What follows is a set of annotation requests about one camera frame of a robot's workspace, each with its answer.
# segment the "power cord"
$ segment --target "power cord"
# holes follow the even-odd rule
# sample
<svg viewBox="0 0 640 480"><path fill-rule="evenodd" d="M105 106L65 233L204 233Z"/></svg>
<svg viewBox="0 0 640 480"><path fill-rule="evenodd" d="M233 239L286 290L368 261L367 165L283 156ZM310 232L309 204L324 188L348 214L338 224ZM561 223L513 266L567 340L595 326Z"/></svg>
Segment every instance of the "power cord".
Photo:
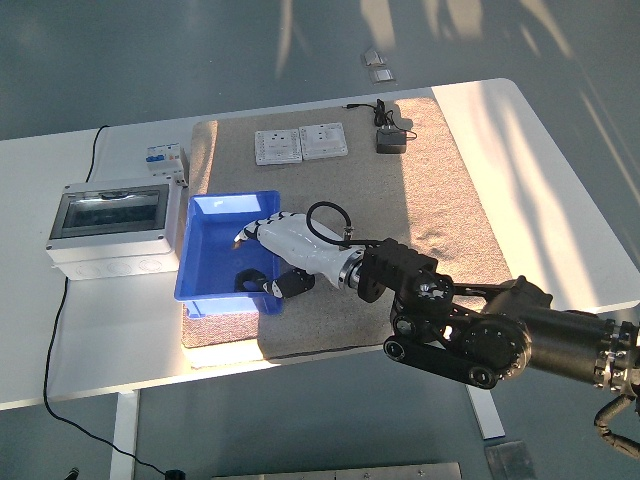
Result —
<svg viewBox="0 0 640 480"><path fill-rule="evenodd" d="M313 233L316 237L318 237L320 240L323 240L331 245L337 245L339 247L352 247L354 245L362 245L365 247L376 247L382 243L380 240L334 240L333 238L329 238L326 235L321 234L320 232L318 232L318 230L315 229L315 227L311 223L311 215L313 215L313 212L320 207L329 207L339 212L344 218L344 221L346 224L345 231L352 230L351 218L349 217L349 214L344 208L342 208L340 205L337 205L333 202L317 202L311 205L309 207L309 210L307 210L306 220L307 220L307 228L309 229L309 231Z"/></svg>
<svg viewBox="0 0 640 480"><path fill-rule="evenodd" d="M89 173L87 174L87 179L84 181L84 183L89 183L89 179L91 178L91 174L93 173L93 167L96 164L96 143L98 142L98 136L100 135L100 132L105 128L109 128L109 125L101 126L98 129L98 132L96 133L95 138L93 139L93 153L91 155L91 166L89 167Z"/></svg>
<svg viewBox="0 0 640 480"><path fill-rule="evenodd" d="M358 107L369 107L373 109L373 124L376 127L382 127L382 130L380 131L383 134L389 134L388 130L385 131L384 127L386 127L387 129L395 127L401 132L410 133L412 135L411 137L407 137L407 140L415 140L416 138L418 138L418 134L416 132L407 130L406 128L400 128L398 127L398 125L396 125L396 122L393 119L393 110L387 111L386 106L382 100L378 99L375 106L369 105L368 103L349 103L343 108L352 109Z"/></svg>
<svg viewBox="0 0 640 480"><path fill-rule="evenodd" d="M102 127L100 127L100 129L98 130L98 132L96 133L95 139L93 140L93 155L91 157L91 167L89 169L89 174L87 175L87 182L89 181L89 179L91 178L91 173L93 171L93 166L95 165L95 158L96 158L96 142L98 141L98 135L100 135L100 132L104 129L107 128L108 125L103 125ZM55 418L56 420L59 420L61 422L64 422L68 425L71 425L72 427L77 428L78 430L80 430L82 433L84 433L85 435L93 438L94 440L97 440L99 442L102 442L106 445L109 445L111 448L113 448L116 452L121 453L122 455L126 455L127 457L133 458L133 460L135 460L137 463L139 463L140 465L144 465L145 467L150 467L153 468L156 472L158 472L160 475L162 475L165 478L174 478L174 477L170 477L169 475L174 474L174 472L176 471L167 471L167 472L163 472L162 470L160 470L158 467L156 467L155 465L151 464L151 463L146 463L141 461L138 457L136 457L134 454L129 453L129 452L125 452L124 450L119 449L118 447L116 447L113 442L110 442L109 440L106 440L102 437L99 437L97 435L94 435L93 433L89 432L88 430L86 430L85 428L81 427L80 425L78 425L77 423L69 420L68 418L64 418L60 415L58 415L57 413L55 413L52 408L51 405L49 405L49 397L47 394L47 390L49 387L49 371L51 369L51 353L53 352L53 345L55 343L56 340L56 334L58 332L58 324L60 323L60 316L62 314L62 311L64 309L64 305L66 303L67 300L67 293L69 291L69 278L65 278L64 281L64 292L62 294L62 300L60 301L60 306L58 307L58 312L56 313L56 318L55 321L53 323L53 333L51 334L51 341L49 342L49 349L47 350L47 361L46 361L46 365L45 365L45 369L44 369L44 385L42 388L42 399L44 400L44 406L47 409L47 412L49 412L49 415L51 415L53 418Z"/></svg>

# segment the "white electrical box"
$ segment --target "white electrical box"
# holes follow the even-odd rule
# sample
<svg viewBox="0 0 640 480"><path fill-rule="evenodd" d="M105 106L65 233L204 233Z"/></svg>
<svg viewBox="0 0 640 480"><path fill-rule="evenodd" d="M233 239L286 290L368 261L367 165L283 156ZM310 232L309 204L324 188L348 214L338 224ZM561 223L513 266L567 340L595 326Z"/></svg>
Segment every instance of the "white electrical box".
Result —
<svg viewBox="0 0 640 480"><path fill-rule="evenodd" d="M70 280L178 270L172 176L68 185L46 250Z"/></svg>

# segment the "wall socket panel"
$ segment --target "wall socket panel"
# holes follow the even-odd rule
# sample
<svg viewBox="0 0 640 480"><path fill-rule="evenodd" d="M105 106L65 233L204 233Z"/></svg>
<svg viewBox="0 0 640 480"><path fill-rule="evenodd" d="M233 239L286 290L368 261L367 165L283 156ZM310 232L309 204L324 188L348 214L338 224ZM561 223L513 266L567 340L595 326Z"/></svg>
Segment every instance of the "wall socket panel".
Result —
<svg viewBox="0 0 640 480"><path fill-rule="evenodd" d="M302 158L343 157L349 153L342 123L324 123L300 127Z"/></svg>
<svg viewBox="0 0 640 480"><path fill-rule="evenodd" d="M302 162L298 129L256 132L255 146L256 164L258 165Z"/></svg>

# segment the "gray floor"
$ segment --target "gray floor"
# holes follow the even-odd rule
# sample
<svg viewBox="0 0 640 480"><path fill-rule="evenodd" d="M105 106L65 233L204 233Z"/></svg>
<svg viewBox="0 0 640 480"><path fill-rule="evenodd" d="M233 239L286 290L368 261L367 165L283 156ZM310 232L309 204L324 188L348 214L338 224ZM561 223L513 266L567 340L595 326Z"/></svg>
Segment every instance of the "gray floor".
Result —
<svg viewBox="0 0 640 480"><path fill-rule="evenodd" d="M506 77L640 265L639 25L631 0L2 2L0 139ZM397 82L370 83L371 45ZM189 480L436 461L489 479L463 393L377 353L151 389L138 453ZM640 471L595 437L608 395L529 370L494 396L538 478ZM56 408L112 434L113 396ZM42 407L0 425L3 478L108 478L108 448Z"/></svg>

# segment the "blue container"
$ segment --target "blue container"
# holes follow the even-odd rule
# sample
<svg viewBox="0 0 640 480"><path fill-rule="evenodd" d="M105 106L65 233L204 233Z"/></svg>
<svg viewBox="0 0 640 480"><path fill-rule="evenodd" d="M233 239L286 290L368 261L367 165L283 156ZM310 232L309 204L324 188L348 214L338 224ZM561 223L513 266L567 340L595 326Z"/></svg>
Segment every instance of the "blue container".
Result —
<svg viewBox="0 0 640 480"><path fill-rule="evenodd" d="M233 239L254 220L280 211L277 191L195 195L189 199L187 227L174 297L189 318L237 312L267 315L282 311L282 299L263 292L234 292L236 274L255 268L269 280L280 275L280 260L255 240L233 249Z"/></svg>

